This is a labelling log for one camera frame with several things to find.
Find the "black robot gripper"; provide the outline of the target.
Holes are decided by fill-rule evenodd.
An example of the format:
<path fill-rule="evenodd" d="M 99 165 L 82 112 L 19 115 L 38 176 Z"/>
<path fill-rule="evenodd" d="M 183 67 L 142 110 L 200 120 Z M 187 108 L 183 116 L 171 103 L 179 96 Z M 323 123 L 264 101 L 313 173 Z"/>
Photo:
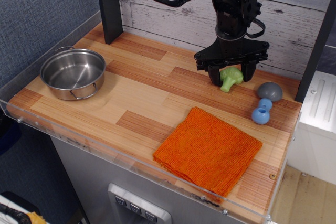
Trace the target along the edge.
<path fill-rule="evenodd" d="M 244 81 L 248 82 L 252 79 L 259 62 L 268 58 L 269 47 L 268 42 L 244 37 L 236 40 L 216 38 L 209 47 L 197 52 L 194 58 L 197 69 L 208 71 L 212 84 L 221 86 L 219 68 L 241 64 Z"/>

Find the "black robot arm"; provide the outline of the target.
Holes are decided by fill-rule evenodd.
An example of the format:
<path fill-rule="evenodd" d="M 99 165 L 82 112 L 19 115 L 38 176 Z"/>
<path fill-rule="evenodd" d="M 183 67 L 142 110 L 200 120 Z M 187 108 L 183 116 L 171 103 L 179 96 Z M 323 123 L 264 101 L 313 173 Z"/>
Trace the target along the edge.
<path fill-rule="evenodd" d="M 269 43 L 258 41 L 265 25 L 257 19 L 258 0 L 212 0 L 216 12 L 216 40 L 194 56 L 198 70 L 208 73 L 212 84 L 221 86 L 220 70 L 241 65 L 243 80 L 252 79 L 256 66 L 268 58 Z"/>

